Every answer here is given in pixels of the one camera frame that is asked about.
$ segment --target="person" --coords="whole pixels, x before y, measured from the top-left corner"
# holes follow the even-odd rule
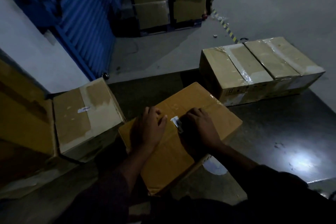
[[[145,108],[136,122],[140,145],[115,170],[81,192],[55,223],[127,223],[130,193],[166,127],[167,116],[158,121],[160,115],[155,107]],[[172,200],[147,223],[311,223],[334,218],[334,202],[309,190],[299,177],[260,165],[223,144],[202,108],[193,108],[186,116],[199,135],[197,143],[227,168],[248,199],[234,206],[190,197]]]

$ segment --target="floor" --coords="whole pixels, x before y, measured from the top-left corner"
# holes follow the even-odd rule
[[[238,37],[251,40],[284,36],[323,66],[327,73],[303,94],[230,107],[243,127],[230,145],[257,162],[299,175],[313,189],[336,188],[336,99],[332,38],[336,0],[214,0]],[[208,18],[201,28],[143,38],[119,38],[110,72],[110,87],[127,119],[200,79],[195,71],[203,48],[233,44],[222,26]],[[94,162],[19,200],[1,202],[0,223],[50,223],[98,176]],[[174,198],[190,195],[235,204],[246,194],[226,173],[200,167],[171,189]]]
[[[336,111],[336,0],[214,0],[238,39],[284,36],[327,71],[311,86]],[[201,49],[233,44],[223,27],[209,17],[201,28],[142,38],[119,38],[109,83],[198,68]]]

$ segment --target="hazard floor tape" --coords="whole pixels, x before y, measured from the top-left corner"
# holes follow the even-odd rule
[[[225,23],[224,20],[221,20],[218,16],[218,13],[216,12],[216,10],[212,10],[212,13],[214,14],[214,16],[216,17],[216,19],[219,20],[219,22],[222,24],[223,28],[226,30],[226,32],[229,34],[229,36],[231,37],[231,39],[233,40],[233,42],[235,44],[239,44],[238,39],[235,37],[235,35],[233,34],[233,32],[230,30],[230,28],[228,27],[228,25]]]

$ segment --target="black caster wheel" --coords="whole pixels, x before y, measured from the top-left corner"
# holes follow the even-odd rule
[[[110,75],[108,73],[103,73],[102,77],[106,81],[106,80],[108,80],[110,78]]]

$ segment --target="hand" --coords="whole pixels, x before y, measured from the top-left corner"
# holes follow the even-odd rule
[[[195,125],[200,135],[201,143],[208,150],[215,150],[222,144],[211,117],[203,108],[192,108],[187,112],[187,117]]]
[[[144,145],[155,148],[162,139],[167,124],[167,115],[159,121],[161,111],[156,107],[146,107],[139,118],[139,132]]]

